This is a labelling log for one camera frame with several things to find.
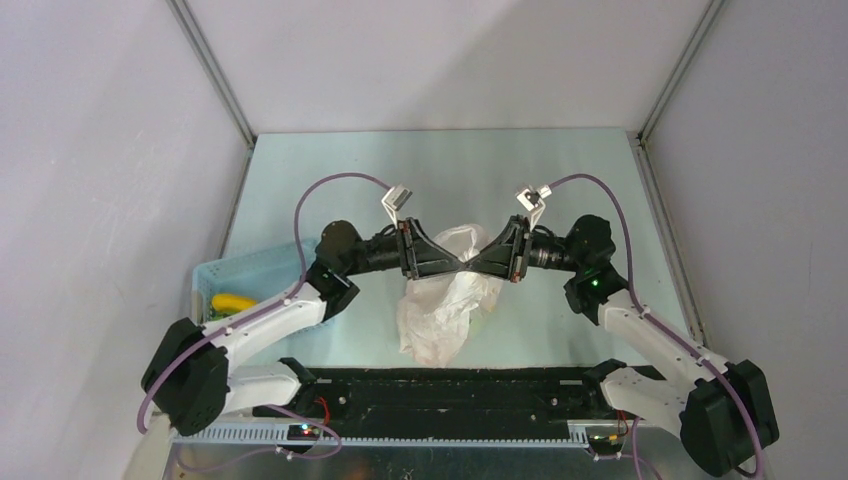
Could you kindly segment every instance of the robotic arm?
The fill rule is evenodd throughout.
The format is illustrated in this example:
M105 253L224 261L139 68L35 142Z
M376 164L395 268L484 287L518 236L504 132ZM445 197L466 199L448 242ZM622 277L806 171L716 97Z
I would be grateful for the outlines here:
M398 219L409 191L398 186L383 198L392 223L362 240L346 221L330 223L316 247L316 260L302 283L223 321L197 326L189 319L166 333L142 379L153 382L188 347L224 329L192 354L168 377L154 401L184 436L209 426L219 415L244 408L287 405L302 384L314 381L292 359L274 365L243 366L245 360L298 330L317 325L344 310L359 289L348 277L399 268L409 279L473 271L517 283L528 267L575 272L565 284L571 309L604 330L618 335L656 368L661 379L648 378L616 360L584 375L588 401L598 409L617 409L645 418L675 436L705 471L720 476L751 455L753 446L741 415L716 377L701 362L709 359L739 393L755 422L760 442L778 438L777 422L762 371L749 361L734 365L703 345L686 340L700 352L693 358L672 341L647 305L637 308L629 284L610 264L615 252L609 222L593 215L579 218L565 237L536 223L549 189L527 188L518 198L530 218L511 217L498 237L479 255L462 262L438 246L414 218Z

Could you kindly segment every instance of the yellow connector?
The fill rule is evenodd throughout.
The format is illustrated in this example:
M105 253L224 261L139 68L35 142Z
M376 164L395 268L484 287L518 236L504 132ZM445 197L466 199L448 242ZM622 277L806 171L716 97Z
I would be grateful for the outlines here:
M232 293L219 293L212 297L212 308L218 313L233 315L243 312L258 302L252 298L234 295Z

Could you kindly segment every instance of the gray wall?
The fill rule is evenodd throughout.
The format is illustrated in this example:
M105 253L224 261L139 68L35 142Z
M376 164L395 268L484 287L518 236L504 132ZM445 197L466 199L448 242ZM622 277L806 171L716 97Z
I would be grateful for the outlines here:
M768 376L778 478L842 478L847 52L845 0L732 2L649 145L714 346Z
M0 478L120 478L244 146L166 2L3 2Z

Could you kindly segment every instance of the perforated metal strip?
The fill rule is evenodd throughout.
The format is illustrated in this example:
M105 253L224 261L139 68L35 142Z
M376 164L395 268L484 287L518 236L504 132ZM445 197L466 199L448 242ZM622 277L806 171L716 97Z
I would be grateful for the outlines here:
M311 445L315 442L288 440L289 423L272 422L216 422L202 432L190 437L178 435L174 443L183 444L250 444L250 445ZM437 438L366 438L343 437L347 446L358 447L519 447L519 448L586 448L588 438L585 427L569 426L569 439L554 440L442 440ZM332 445L332 438L321 439L319 444Z

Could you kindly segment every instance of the cable connector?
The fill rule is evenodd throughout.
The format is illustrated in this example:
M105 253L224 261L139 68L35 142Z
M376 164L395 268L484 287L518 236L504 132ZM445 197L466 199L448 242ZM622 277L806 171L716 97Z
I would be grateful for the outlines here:
M538 189L526 186L518 191L515 198L528 212L530 212L530 230L536 228L542 213L545 211L544 198L551 195L551 187L542 185Z
M398 212L400 212L400 209L411 196L412 190L404 187L402 183L390 188L383 196L380 203L392 220L392 225L397 226Z

